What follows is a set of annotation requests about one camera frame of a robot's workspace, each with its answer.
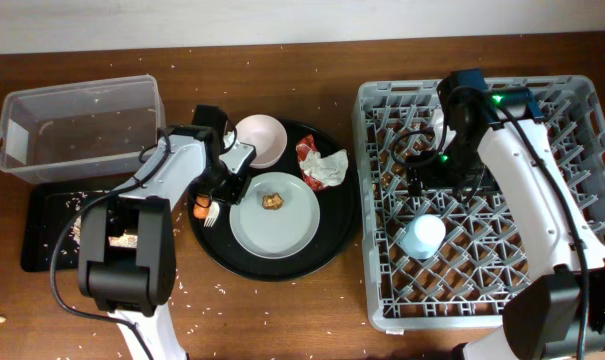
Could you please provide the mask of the white plastic fork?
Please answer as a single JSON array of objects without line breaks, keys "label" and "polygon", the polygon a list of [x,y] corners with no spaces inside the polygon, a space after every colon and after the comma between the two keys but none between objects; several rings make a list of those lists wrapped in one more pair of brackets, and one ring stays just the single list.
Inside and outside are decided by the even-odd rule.
[{"label": "white plastic fork", "polygon": [[218,219],[220,213],[220,206],[217,202],[212,201],[209,208],[208,214],[203,222],[204,227],[212,227]]}]

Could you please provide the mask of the round black tray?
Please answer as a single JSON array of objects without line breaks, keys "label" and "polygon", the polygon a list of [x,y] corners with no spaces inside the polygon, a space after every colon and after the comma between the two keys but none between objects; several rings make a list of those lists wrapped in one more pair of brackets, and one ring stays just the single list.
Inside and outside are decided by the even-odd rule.
[{"label": "round black tray", "polygon": [[284,259],[259,258],[243,249],[232,234],[230,207],[222,205],[215,224],[203,221],[188,211],[192,232],[203,250],[216,263],[239,276],[265,282],[288,281],[311,274],[338,256],[351,241],[361,223],[361,201],[357,166],[349,156],[344,181],[316,193],[320,207],[319,227],[310,244]]}]

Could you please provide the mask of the light blue plastic cup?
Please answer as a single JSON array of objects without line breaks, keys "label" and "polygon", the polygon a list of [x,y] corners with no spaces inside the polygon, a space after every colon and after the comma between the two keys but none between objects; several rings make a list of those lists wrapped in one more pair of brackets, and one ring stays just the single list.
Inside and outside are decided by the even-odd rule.
[{"label": "light blue plastic cup", "polygon": [[409,257],[425,260],[435,255],[445,236],[446,226],[438,216],[420,215],[405,227],[399,246]]}]

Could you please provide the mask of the crumpled white tissue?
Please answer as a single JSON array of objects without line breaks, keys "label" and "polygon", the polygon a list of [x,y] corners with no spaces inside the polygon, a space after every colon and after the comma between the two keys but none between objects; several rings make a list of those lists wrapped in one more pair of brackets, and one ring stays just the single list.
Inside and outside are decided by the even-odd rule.
[{"label": "crumpled white tissue", "polygon": [[320,180],[325,185],[325,188],[335,187],[344,181],[347,169],[347,152],[340,150],[326,157],[321,155],[321,158],[313,167],[311,174]]}]

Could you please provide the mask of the pink bowl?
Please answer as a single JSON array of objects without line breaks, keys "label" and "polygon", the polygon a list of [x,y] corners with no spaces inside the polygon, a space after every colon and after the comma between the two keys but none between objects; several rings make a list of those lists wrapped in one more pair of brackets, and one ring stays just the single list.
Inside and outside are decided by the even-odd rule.
[{"label": "pink bowl", "polygon": [[251,167],[265,169],[275,165],[283,155],[288,137],[283,124],[274,117],[256,114],[237,124],[239,141],[255,147],[256,158]]}]

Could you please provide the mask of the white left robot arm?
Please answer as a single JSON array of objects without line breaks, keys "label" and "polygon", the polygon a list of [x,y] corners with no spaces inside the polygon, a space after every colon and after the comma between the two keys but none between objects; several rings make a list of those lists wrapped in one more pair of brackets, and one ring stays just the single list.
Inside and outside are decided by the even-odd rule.
[{"label": "white left robot arm", "polygon": [[199,105],[189,125],[161,130],[144,165],[81,217],[78,286],[117,323],[135,359],[185,359],[168,301],[176,280],[172,211],[183,196],[236,205],[254,146],[220,108]]}]

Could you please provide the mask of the orange carrot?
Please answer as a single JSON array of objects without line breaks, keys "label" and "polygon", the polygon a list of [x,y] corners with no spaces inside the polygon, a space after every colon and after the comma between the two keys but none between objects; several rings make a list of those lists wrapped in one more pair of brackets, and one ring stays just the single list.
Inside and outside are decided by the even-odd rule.
[{"label": "orange carrot", "polygon": [[211,200],[208,196],[197,195],[194,200],[193,215],[196,219],[204,220],[209,214]]}]

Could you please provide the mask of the red snack wrapper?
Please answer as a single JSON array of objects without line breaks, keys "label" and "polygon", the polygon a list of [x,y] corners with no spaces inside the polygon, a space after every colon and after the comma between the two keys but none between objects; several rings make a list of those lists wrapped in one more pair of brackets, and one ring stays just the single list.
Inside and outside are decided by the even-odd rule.
[{"label": "red snack wrapper", "polygon": [[317,151],[314,137],[311,134],[305,136],[296,144],[295,149],[304,182],[313,191],[323,190],[325,185],[311,174],[313,167],[321,158],[320,153]]}]

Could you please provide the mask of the brown food scrap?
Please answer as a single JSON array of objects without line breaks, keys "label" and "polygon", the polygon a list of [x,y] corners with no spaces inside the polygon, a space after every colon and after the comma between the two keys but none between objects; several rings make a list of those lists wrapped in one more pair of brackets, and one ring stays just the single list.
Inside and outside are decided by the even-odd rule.
[{"label": "brown food scrap", "polygon": [[267,194],[262,197],[262,207],[266,210],[278,210],[284,205],[279,193]]}]

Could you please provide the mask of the clear plastic bin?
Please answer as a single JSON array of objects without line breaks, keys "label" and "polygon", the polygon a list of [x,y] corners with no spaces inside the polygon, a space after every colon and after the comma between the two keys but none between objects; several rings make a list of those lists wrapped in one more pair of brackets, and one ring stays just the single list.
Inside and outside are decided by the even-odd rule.
[{"label": "clear plastic bin", "polygon": [[164,126],[151,75],[11,92],[0,120],[0,171],[30,184],[135,172]]}]

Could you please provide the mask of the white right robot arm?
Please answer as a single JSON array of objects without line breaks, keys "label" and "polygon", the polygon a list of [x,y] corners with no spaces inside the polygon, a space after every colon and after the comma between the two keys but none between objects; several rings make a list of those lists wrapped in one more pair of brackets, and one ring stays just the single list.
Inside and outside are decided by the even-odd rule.
[{"label": "white right robot arm", "polygon": [[489,335],[455,359],[584,358],[605,352],[605,245],[588,226],[551,152],[546,119],[526,87],[492,91],[478,69],[437,85],[436,148],[401,160],[413,192],[465,187],[485,175],[505,197],[525,248],[530,284]]}]

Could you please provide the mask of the white round plate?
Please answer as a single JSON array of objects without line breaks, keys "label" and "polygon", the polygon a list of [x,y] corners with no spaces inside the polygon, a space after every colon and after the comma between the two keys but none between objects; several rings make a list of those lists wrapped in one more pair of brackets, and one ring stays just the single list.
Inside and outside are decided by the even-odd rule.
[{"label": "white round plate", "polygon": [[[262,197],[279,193],[284,205],[278,210],[262,207]],[[320,224],[315,193],[300,178],[269,172],[251,180],[241,203],[231,207],[233,236],[250,254],[267,260],[291,257],[304,249]]]}]

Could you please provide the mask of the grey dishwasher rack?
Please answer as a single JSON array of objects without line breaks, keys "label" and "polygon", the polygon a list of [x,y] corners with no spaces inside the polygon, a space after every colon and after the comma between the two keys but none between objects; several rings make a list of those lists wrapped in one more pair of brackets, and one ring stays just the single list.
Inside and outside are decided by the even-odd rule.
[{"label": "grey dishwasher rack", "polygon": [[[592,81],[580,75],[491,78],[492,90],[525,86],[547,123],[551,150],[589,226],[605,244],[605,119]],[[361,192],[368,318],[379,331],[493,328],[506,303],[529,283],[524,247],[504,197],[460,203],[450,190],[408,193],[389,148],[394,138],[433,123],[433,80],[363,84],[352,112]],[[417,216],[438,216],[446,236],[418,260],[399,246]]]}]

